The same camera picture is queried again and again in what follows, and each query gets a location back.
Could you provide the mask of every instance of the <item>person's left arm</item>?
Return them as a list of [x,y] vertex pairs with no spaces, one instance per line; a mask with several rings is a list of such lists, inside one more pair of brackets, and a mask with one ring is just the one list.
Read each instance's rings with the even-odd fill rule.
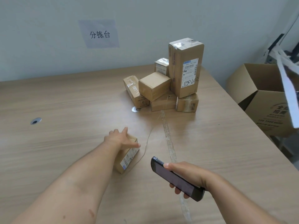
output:
[[104,142],[73,163],[12,224],[92,224],[120,149],[140,147],[128,128],[110,131]]

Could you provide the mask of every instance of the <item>brown package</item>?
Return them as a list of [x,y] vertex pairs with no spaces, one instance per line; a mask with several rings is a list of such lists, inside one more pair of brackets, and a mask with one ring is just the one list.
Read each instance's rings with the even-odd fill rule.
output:
[[163,75],[169,77],[169,61],[166,58],[161,58],[155,61],[155,69],[154,71],[160,72]]
[[151,101],[150,106],[152,112],[167,109],[175,109],[176,98],[177,96],[173,92],[168,91],[166,94],[162,95],[158,99]]
[[123,82],[136,108],[142,108],[150,104],[150,101],[140,94],[138,79],[135,75],[123,79]]
[[170,78],[160,72],[154,72],[139,80],[140,94],[150,101],[161,97],[169,91]]
[[[288,72],[295,89],[299,77]],[[266,134],[288,137],[292,126],[280,72],[275,64],[242,64],[226,81],[227,93]]]
[[[133,142],[138,142],[137,138],[130,134],[128,134],[128,138]],[[121,174],[124,173],[138,151],[139,148],[120,150],[114,160],[114,169]]]
[[178,112],[196,112],[198,102],[199,99],[196,93],[183,98],[178,98],[176,103],[176,110]]
[[179,98],[197,92],[203,53],[204,44],[191,38],[169,43],[170,89]]

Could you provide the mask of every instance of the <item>device screen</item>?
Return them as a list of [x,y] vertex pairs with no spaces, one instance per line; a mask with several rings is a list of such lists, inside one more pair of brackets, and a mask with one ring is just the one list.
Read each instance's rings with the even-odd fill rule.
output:
[[184,181],[183,179],[181,179],[174,173],[170,172],[169,170],[166,170],[163,166],[157,164],[156,162],[155,162],[155,170],[158,175],[160,175],[166,181],[170,182],[171,184],[179,188],[185,194],[187,194],[188,196],[192,195],[194,186]]

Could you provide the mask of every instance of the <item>person's left hand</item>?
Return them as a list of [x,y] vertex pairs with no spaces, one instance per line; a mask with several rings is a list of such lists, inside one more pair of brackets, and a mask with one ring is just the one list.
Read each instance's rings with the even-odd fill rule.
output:
[[125,127],[123,131],[120,133],[118,129],[114,131],[110,131],[108,136],[104,137],[104,142],[113,143],[120,146],[120,149],[127,148],[139,148],[140,144],[137,142],[132,142],[128,138],[128,128]]

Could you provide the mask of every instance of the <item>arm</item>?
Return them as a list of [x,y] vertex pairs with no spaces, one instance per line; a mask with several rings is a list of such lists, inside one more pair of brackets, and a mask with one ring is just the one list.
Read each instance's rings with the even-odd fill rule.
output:
[[104,142],[73,163],[12,224],[95,223],[120,149],[140,147],[121,133],[110,131]]
[[196,165],[180,162],[164,164],[167,170],[180,174],[190,183],[204,187],[213,196],[227,224],[279,224],[273,216],[252,202],[221,176]]

